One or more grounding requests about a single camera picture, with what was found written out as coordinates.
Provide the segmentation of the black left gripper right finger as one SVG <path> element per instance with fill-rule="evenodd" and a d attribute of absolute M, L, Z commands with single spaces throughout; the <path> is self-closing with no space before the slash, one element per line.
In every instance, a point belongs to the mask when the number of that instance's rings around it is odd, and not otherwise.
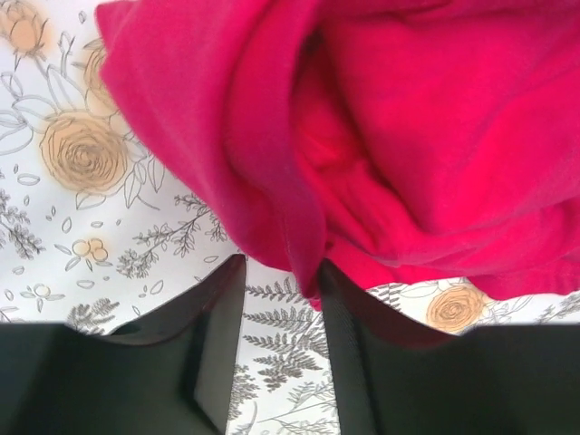
<path fill-rule="evenodd" d="M 579 329 L 479 326 L 451 335 L 318 272 L 340 430 L 355 434 L 576 434 Z"/>

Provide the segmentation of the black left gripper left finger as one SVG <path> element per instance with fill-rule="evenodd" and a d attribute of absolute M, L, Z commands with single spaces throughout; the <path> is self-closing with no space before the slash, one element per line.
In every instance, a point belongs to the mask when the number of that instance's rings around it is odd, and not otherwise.
<path fill-rule="evenodd" d="M 4 434 L 222 434 L 247 266 L 231 256 L 198 285 L 108 335 L 64 324 L 1 327 Z"/>

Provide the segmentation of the red t shirt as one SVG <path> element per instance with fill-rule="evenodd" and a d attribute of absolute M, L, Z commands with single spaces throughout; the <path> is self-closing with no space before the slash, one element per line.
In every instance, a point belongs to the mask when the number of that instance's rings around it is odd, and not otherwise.
<path fill-rule="evenodd" d="M 260 263 L 318 295 L 579 286 L 576 1 L 115 1 L 101 79 Z"/>

